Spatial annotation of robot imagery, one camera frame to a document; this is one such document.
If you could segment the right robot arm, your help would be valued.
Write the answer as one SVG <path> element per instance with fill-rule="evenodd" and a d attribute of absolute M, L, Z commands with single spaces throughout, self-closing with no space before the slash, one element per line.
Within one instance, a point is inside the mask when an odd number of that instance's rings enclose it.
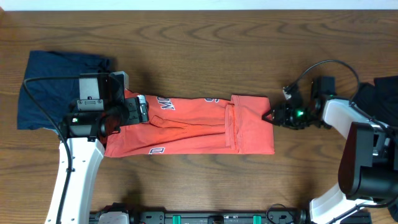
<path fill-rule="evenodd" d="M 300 223 L 341 223 L 363 208 L 397 205 L 397 131 L 375 120 L 348 99 L 338 97 L 333 77 L 312 82 L 310 103 L 302 106 L 297 85 L 283 89 L 286 101 L 273 106 L 263 120 L 300 130 L 311 125 L 334 128 L 345 139 L 338 182 L 310 202 Z"/>

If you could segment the coral red t-shirt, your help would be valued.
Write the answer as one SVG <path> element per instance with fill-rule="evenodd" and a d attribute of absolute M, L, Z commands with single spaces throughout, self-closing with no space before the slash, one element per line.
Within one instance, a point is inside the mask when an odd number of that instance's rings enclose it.
<path fill-rule="evenodd" d="M 262 119 L 270 108 L 261 96 L 162 98 L 146 96 L 149 120 L 121 127 L 108 137 L 105 155 L 265 154 L 274 149 L 273 127 Z"/>

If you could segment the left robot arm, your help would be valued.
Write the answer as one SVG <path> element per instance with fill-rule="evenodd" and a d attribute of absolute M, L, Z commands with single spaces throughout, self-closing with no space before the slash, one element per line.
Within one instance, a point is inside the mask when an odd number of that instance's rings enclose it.
<path fill-rule="evenodd" d="M 60 162 L 46 223 L 88 223 L 108 136 L 149 120 L 145 96 L 125 97 L 125 72 L 81 74 L 78 83 L 77 111 L 58 128 Z"/>

